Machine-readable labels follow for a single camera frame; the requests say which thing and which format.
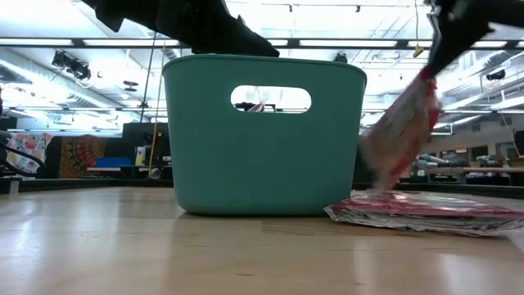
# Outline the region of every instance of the wooden floor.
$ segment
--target wooden floor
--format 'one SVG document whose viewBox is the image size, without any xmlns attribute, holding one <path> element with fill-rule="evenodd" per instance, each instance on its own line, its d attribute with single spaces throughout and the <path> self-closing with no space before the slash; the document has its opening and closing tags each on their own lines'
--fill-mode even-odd
<svg viewBox="0 0 524 295">
<path fill-rule="evenodd" d="M 0 294 L 524 292 L 519 236 L 416 234 L 328 218 L 205 218 L 184 214 L 173 195 L 100 188 L 1 200 Z"/>
</svg>

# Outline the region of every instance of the colorful tapestry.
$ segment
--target colorful tapestry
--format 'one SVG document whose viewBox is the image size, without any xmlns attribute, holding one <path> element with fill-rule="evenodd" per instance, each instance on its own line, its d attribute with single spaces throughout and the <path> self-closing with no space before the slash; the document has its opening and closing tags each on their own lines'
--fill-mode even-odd
<svg viewBox="0 0 524 295">
<path fill-rule="evenodd" d="M 81 178 L 94 167 L 98 157 L 104 157 L 107 138 L 91 135 L 62 139 L 60 178 Z"/>
<path fill-rule="evenodd" d="M 9 139 L 7 146 L 15 148 L 18 151 L 25 152 L 31 156 L 37 157 L 43 162 L 46 161 L 46 148 L 51 142 L 52 135 L 50 134 L 13 134 Z M 14 167 L 30 172 L 36 173 L 39 168 L 38 164 L 27 157 L 9 152 L 7 154 L 7 161 Z"/>
</svg>

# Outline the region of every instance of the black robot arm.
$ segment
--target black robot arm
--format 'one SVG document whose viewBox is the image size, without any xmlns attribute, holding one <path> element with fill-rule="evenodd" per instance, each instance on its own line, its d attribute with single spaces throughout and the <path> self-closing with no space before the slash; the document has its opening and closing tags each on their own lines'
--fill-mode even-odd
<svg viewBox="0 0 524 295">
<path fill-rule="evenodd" d="M 440 73 L 476 41 L 493 32 L 490 23 L 524 27 L 520 0 L 433 0 L 429 15 L 434 29 L 429 65 Z"/>
<path fill-rule="evenodd" d="M 194 53 L 278 57 L 268 40 L 232 17 L 223 0 L 82 0 L 118 31 L 124 18 L 187 44 Z"/>
</svg>

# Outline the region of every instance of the plastic bag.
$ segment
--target plastic bag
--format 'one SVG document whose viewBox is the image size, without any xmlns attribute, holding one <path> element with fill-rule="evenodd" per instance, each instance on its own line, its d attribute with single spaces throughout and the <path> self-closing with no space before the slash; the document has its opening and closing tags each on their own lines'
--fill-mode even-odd
<svg viewBox="0 0 524 295">
<path fill-rule="evenodd" d="M 265 102 L 267 99 L 263 99 L 261 96 L 260 96 L 260 89 L 259 87 L 255 87 L 256 89 L 256 92 L 259 96 L 259 103 L 255 104 L 253 107 L 251 107 L 249 110 L 247 111 L 264 111 L 264 106 L 265 106 Z"/>
<path fill-rule="evenodd" d="M 441 109 L 435 89 L 435 80 L 428 78 L 427 68 L 422 69 L 384 116 L 360 137 L 359 150 L 377 176 L 376 188 L 393 188 L 431 137 Z"/>
<path fill-rule="evenodd" d="M 524 212 L 443 193 L 353 192 L 350 199 L 324 210 L 334 221 L 467 236 L 495 236 L 524 227 Z"/>
</svg>

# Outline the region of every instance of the plastic storage basket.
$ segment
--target plastic storage basket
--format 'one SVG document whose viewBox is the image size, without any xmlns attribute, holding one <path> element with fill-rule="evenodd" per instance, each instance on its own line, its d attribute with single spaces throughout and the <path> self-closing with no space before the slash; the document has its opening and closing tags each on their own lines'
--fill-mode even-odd
<svg viewBox="0 0 524 295">
<path fill-rule="evenodd" d="M 317 215 L 350 196 L 365 73 L 343 63 L 195 55 L 164 68 L 178 204 L 210 215 Z M 244 112 L 240 85 L 305 89 L 301 114 Z"/>
</svg>

